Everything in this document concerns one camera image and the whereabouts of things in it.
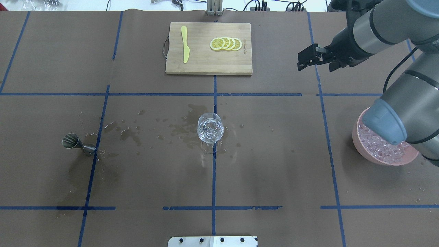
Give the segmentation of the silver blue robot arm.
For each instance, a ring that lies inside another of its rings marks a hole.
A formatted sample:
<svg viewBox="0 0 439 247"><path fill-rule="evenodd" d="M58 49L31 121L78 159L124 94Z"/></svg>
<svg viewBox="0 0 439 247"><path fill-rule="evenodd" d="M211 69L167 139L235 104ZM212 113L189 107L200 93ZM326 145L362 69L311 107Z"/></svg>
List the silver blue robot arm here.
<svg viewBox="0 0 439 247"><path fill-rule="evenodd" d="M297 69L354 67L411 41L414 48L389 73L362 122L390 144L407 142L438 166L438 1L333 0L331 6L345 12L347 26L329 45L313 43L299 52Z"/></svg>

